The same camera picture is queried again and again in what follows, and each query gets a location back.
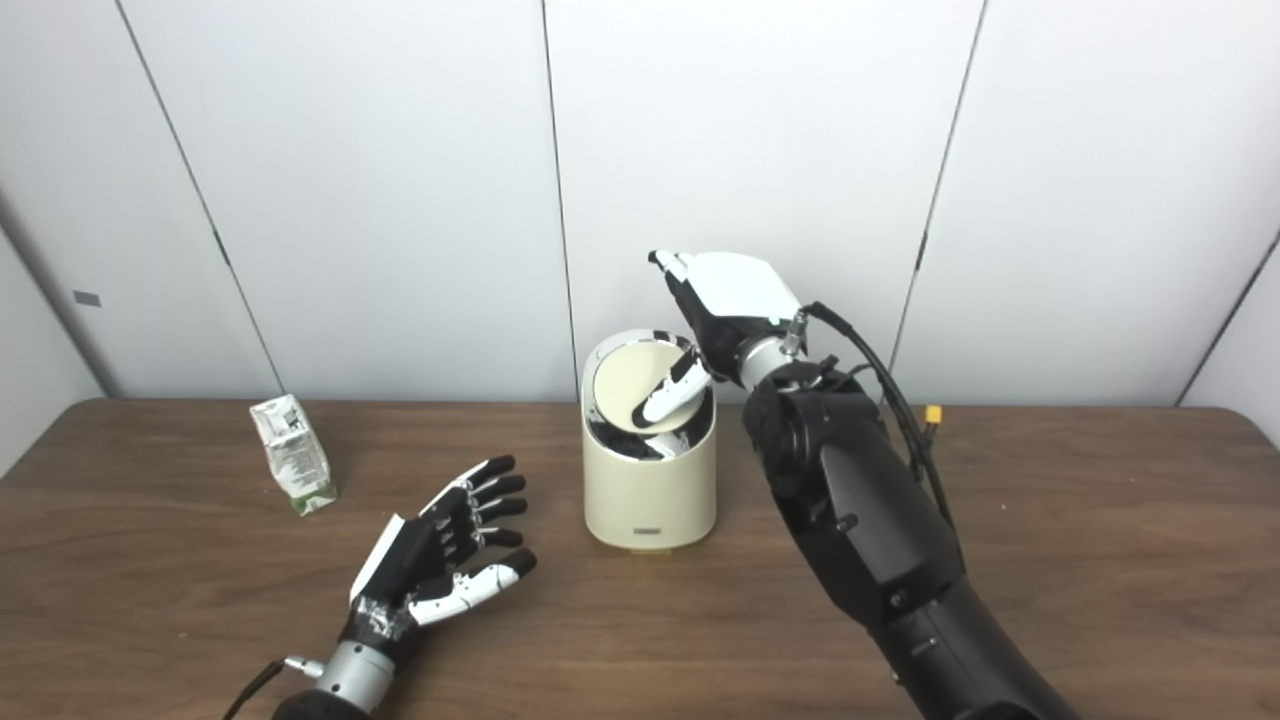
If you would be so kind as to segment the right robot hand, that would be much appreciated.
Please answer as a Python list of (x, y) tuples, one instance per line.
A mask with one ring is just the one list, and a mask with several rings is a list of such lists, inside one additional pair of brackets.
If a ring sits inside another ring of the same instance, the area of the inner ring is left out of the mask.
[(714, 382), (751, 392), (769, 374), (803, 359), (795, 293), (767, 261), (736, 252), (648, 255), (694, 340), (632, 411), (637, 428), (662, 423)]

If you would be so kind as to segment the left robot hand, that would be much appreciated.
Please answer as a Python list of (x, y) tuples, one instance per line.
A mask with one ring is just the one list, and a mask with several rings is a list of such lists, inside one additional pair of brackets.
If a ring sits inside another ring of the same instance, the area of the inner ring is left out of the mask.
[(411, 518), (390, 516), (349, 589), (342, 642), (361, 644), (403, 669), (428, 628), (460, 616), (530, 574), (536, 555), (497, 520), (529, 509), (525, 477), (511, 455), (463, 471)]

